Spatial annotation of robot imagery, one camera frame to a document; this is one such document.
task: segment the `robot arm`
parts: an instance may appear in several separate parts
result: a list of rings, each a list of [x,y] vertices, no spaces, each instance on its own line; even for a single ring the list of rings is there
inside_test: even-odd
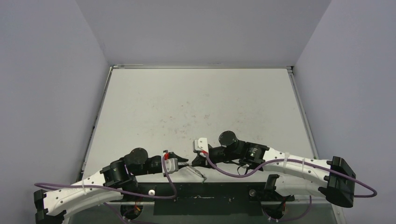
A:
[[[211,147],[206,138],[194,140],[193,152],[197,153],[197,157],[191,164],[173,152],[164,151],[162,155],[149,158],[145,149],[136,148],[71,186],[37,183],[36,186],[52,191],[39,190],[34,193],[36,224],[61,224],[79,211],[114,200],[134,201],[141,196],[172,199],[176,195],[156,196],[154,190],[142,190],[144,187],[139,187],[135,176],[163,173],[170,181],[168,174],[187,166],[214,168],[237,178],[250,176],[257,170],[285,174],[270,174],[263,189],[254,192],[257,198],[263,194],[260,198],[264,200],[309,195],[325,197],[332,204],[350,208],[354,197],[358,197],[354,196],[354,183],[364,185],[355,179],[355,173],[344,159],[336,156],[332,161],[306,159],[265,145],[241,141],[231,131],[222,133],[219,142],[221,146]],[[239,160],[239,165],[253,171],[246,175],[235,175],[215,165],[220,162],[235,163],[234,160]],[[366,188],[371,189],[373,194],[359,197],[376,195],[374,189]]]
[[[241,166],[260,171],[278,172],[286,175],[270,175],[266,182],[268,188],[272,188],[281,196],[288,195],[312,195],[325,197],[332,204],[350,208],[354,201],[354,182],[329,171],[325,171],[305,164],[316,165],[328,170],[342,173],[355,179],[356,175],[344,159],[333,157],[332,161],[307,159],[277,151],[265,145],[245,142],[237,139],[231,131],[223,132],[219,137],[220,147],[211,147],[206,138],[194,140],[193,151],[197,157],[192,166],[212,168],[206,157],[215,164],[219,162],[231,162],[239,160]],[[233,177],[245,177],[248,175],[233,175]]]
[[[173,152],[164,151],[162,156],[149,158],[147,151],[136,148],[130,154],[113,161],[95,174],[72,184],[75,188],[59,188],[52,191],[39,190],[34,193],[37,209],[36,224],[61,224],[64,219],[73,214],[114,200],[134,200],[134,196],[122,194],[109,189],[98,188],[104,186],[110,189],[122,189],[127,192],[141,192],[135,176],[145,174],[174,173],[182,168],[187,159],[181,158]]]

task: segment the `white table surface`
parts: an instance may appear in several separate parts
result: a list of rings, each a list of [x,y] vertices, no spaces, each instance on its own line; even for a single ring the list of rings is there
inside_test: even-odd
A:
[[[238,139],[313,158],[286,69],[114,69],[89,149],[84,178],[136,147],[149,157],[170,150],[192,161],[192,141],[213,147],[226,130]],[[236,173],[237,166],[219,164]],[[262,182],[268,173],[243,179],[198,168],[207,182]],[[174,182],[201,182],[186,170]],[[162,174],[139,182],[167,182]]]

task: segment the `glass panel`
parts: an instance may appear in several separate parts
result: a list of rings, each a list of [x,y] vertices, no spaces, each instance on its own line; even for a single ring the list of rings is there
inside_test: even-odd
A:
[[[284,218],[296,217],[304,213],[307,204],[290,203],[286,206],[287,213]],[[153,216],[154,206],[145,205],[138,221],[153,222],[159,224],[167,223],[188,223],[188,224],[231,224],[249,223],[264,224],[268,223],[267,216],[248,216],[245,214],[232,214],[229,216]],[[332,206],[329,203],[316,203],[312,205],[311,211],[303,218],[287,222],[288,224],[336,224]],[[112,211],[104,205],[95,206],[84,210],[71,218],[69,224],[118,224],[122,223]]]

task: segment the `cable tie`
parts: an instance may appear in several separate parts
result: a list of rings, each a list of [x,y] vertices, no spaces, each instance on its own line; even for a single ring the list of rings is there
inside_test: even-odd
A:
[[[305,163],[305,158],[303,158],[301,163],[301,173],[303,174],[303,179],[305,180],[305,175],[304,175],[304,163]]]
[[[83,188],[84,195],[87,195],[87,192],[86,192],[85,186],[84,186],[84,180],[81,181],[81,186],[82,186],[82,188]]]
[[[283,173],[286,173],[286,163],[287,163],[287,159],[289,158],[290,153],[286,152],[285,153],[285,159],[283,160]]]

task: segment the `black joint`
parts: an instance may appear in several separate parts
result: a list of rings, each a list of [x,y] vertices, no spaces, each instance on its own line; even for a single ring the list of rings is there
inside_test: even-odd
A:
[[[227,151],[231,152],[238,148],[239,140],[232,131],[225,131],[219,136],[219,143]]]
[[[124,161],[126,166],[129,166],[144,164],[148,158],[149,154],[144,148],[135,148],[121,160]]]
[[[110,163],[109,166],[104,167],[100,173],[105,177],[106,187],[110,188],[120,188],[121,183],[129,179],[128,173],[125,170],[125,163],[123,161],[117,160]]]

